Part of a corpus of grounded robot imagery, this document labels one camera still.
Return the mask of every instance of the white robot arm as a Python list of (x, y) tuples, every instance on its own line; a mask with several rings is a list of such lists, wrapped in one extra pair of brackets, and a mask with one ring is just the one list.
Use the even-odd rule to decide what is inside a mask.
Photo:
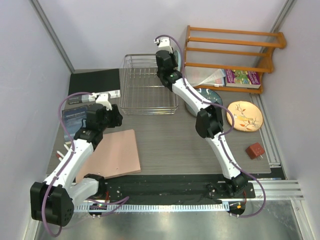
[(45, 218), (48, 223), (62, 227), (69, 223), (76, 206), (90, 196), (99, 197), (106, 192), (105, 179), (100, 175), (87, 174), (75, 186), (72, 186), (72, 182), (102, 140), (103, 131), (122, 124), (123, 117), (118, 106), (111, 105), (108, 98), (108, 94), (100, 94), (95, 103), (88, 106), (85, 127), (82, 126), (74, 136), (74, 151), (70, 149), (43, 182), (35, 182), (30, 188), (33, 219), (42, 221), (43, 199), (51, 182), (53, 184), (45, 205)]
[[(183, 79), (182, 74), (176, 70), (178, 64), (168, 37), (162, 37), (154, 42), (159, 49), (156, 52), (157, 76), (166, 88), (180, 96), (197, 113), (195, 129), (213, 149), (222, 168), (229, 194), (231, 196), (237, 195), (245, 188), (248, 180), (231, 163), (232, 161), (236, 166), (239, 166), (228, 147), (225, 136), (222, 134), (221, 108), (208, 104), (208, 100), (198, 93), (188, 83), (187, 79)], [(230, 159), (223, 150), (221, 141)]]

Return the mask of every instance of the orange wooden rack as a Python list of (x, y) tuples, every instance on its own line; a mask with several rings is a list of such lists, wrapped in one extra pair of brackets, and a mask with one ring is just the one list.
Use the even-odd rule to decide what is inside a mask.
[[(274, 41), (273, 42), (267, 42), (267, 41), (264, 42), (264, 41), (245, 41), (245, 40), (234, 40), (234, 39), (194, 37), (194, 36), (191, 36), (192, 31), (266, 36), (266, 37), (273, 37)], [(231, 50), (220, 50), (220, 49), (196, 48), (196, 47), (188, 47), (189, 42), (256, 46), (256, 47), (262, 47), (262, 48), (264, 48), (264, 50), (262, 52), (249, 52), (249, 51), (231, 51)], [(226, 29), (214, 29), (214, 28), (202, 28), (202, 27), (188, 26), (187, 31), (186, 31), (185, 44), (184, 44), (184, 66), (185, 67), (188, 66), (188, 67), (231, 69), (231, 70), (257, 72), (259, 74), (260, 83), (261, 83), (261, 86), (258, 89), (242, 88), (242, 87), (229, 87), (229, 86), (216, 87), (216, 86), (209, 86), (209, 85), (199, 85), (196, 88), (209, 88), (212, 90), (220, 90), (220, 91), (261, 94), (264, 90), (263, 81), (262, 81), (263, 74), (264, 73), (272, 73), (274, 71), (274, 64), (272, 62), (272, 55), (274, 53), (274, 50), (276, 48), (283, 49), (286, 47), (286, 45), (287, 45), (287, 42), (286, 42), (285, 36), (282, 32), (271, 33), (271, 32), (226, 30)], [(257, 64), (257, 67), (195, 63), (195, 62), (188, 62), (187, 61), (187, 52), (188, 51), (218, 53), (218, 54), (233, 54), (233, 55), (243, 55), (243, 56), (256, 56), (256, 57), (260, 57), (260, 60)]]

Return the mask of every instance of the wooden board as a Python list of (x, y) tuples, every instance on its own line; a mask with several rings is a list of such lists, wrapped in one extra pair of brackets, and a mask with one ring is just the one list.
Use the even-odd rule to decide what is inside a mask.
[(141, 172), (135, 131), (133, 129), (103, 135), (93, 154), (76, 176), (80, 183), (86, 174), (106, 179)]

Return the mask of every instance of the gray table surface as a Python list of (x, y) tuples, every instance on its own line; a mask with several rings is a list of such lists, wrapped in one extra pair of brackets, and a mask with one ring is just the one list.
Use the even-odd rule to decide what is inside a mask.
[[(223, 105), (234, 101), (250, 102), (250, 95), (241, 92), (218, 91)], [(65, 108), (78, 107), (80, 104), (66, 105)], [(198, 136), (195, 130), (196, 118), (185, 108), (179, 98), (179, 106), (171, 115), (123, 115), (122, 126), (106, 129), (105, 133), (135, 130), (141, 175), (162, 174), (221, 174), (218, 159), (208, 143)], [(223, 113), (224, 129), (230, 125)], [(56, 151), (65, 153), (64, 134), (59, 127), (47, 173), (50, 174), (59, 164)], [(261, 160), (251, 160), (245, 149), (258, 142), (263, 146), (259, 131), (232, 131), (226, 136), (227, 143), (238, 164), (249, 173), (270, 173), (267, 156)]]

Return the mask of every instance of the decorative plate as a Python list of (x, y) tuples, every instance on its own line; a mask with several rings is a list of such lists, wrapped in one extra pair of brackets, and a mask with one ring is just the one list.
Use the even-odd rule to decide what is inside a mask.
[[(213, 103), (218, 102), (220, 105), (222, 105), (222, 99), (219, 96), (219, 94), (216, 93), (215, 91), (209, 88), (195, 88), (195, 90), (198, 93), (200, 93), (203, 97), (205, 97), (207, 100)], [(193, 116), (195, 117), (197, 116), (197, 113), (195, 113), (187, 103), (185, 103), (185, 107)]]
[[(248, 101), (235, 101), (228, 106), (228, 110), (234, 117), (234, 128), (243, 132), (255, 132), (259, 130), (264, 123), (264, 117), (260, 109)], [(226, 118), (229, 124), (232, 119), (227, 113)]]

